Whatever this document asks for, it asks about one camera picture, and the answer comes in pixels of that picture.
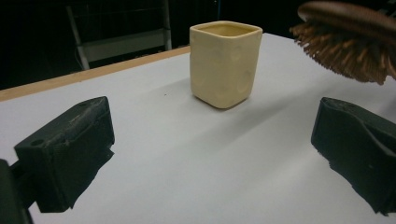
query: yellow cup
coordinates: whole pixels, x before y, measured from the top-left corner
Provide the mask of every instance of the yellow cup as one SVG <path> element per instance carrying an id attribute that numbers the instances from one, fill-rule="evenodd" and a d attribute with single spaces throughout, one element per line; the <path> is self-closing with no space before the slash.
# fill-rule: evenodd
<path id="1" fill-rule="evenodd" d="M 217 108 L 249 97 L 256 75 L 262 28 L 213 21 L 190 28 L 191 91 Z"/>

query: wooden brush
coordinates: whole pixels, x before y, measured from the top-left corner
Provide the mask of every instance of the wooden brush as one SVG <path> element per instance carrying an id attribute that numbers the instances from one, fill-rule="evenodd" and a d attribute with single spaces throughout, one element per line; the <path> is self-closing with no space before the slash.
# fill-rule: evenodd
<path id="1" fill-rule="evenodd" d="M 297 12 L 304 23 L 290 32 L 317 63 L 359 82 L 396 79 L 395 19 L 342 2 L 306 2 Z"/>

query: white table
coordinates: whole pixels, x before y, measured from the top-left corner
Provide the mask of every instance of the white table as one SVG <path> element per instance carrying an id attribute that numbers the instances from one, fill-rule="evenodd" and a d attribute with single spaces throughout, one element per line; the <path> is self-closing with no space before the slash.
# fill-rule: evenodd
<path id="1" fill-rule="evenodd" d="M 71 106 L 107 96 L 115 155 L 74 209 L 44 223 L 395 223 L 322 158 L 310 137 L 322 97 L 396 121 L 396 82 L 359 83 L 264 34 L 253 92 L 229 110 L 191 95 L 189 53 L 0 103 L 0 158 Z"/>

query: ceramic cup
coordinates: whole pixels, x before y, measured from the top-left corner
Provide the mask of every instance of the ceramic cup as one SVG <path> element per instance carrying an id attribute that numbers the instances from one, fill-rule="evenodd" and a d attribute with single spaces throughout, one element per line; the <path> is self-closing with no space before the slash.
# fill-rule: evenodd
<path id="1" fill-rule="evenodd" d="M 217 108 L 249 97 L 256 74 L 262 28 L 213 21 L 190 28 L 191 91 Z"/>

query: wooden table edge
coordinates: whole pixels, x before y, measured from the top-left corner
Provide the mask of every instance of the wooden table edge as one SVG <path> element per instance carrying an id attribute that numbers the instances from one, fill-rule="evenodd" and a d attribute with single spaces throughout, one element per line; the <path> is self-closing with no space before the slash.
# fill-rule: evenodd
<path id="1" fill-rule="evenodd" d="M 159 60 L 175 57 L 177 55 L 185 54 L 190 52 L 190 47 L 183 47 L 179 49 L 171 49 L 168 51 L 151 54 L 148 56 L 144 56 L 141 58 L 136 58 L 128 61 L 124 61 L 121 63 L 113 63 L 110 65 L 93 68 L 86 71 L 77 72 L 70 75 L 65 75 L 61 77 L 55 77 L 51 79 L 46 79 L 42 81 L 38 81 L 35 83 L 30 83 L 18 87 L 13 87 L 0 91 L 0 102 L 11 100 L 14 98 L 22 97 L 25 95 L 47 91 L 51 89 L 55 89 L 58 87 L 62 87 L 65 85 L 77 83 L 80 81 L 88 80 L 95 77 L 101 77 L 108 74 L 112 74 L 115 72 L 119 72 L 121 70 L 125 70 L 128 68 L 137 67 L 139 65 L 154 63 Z"/>

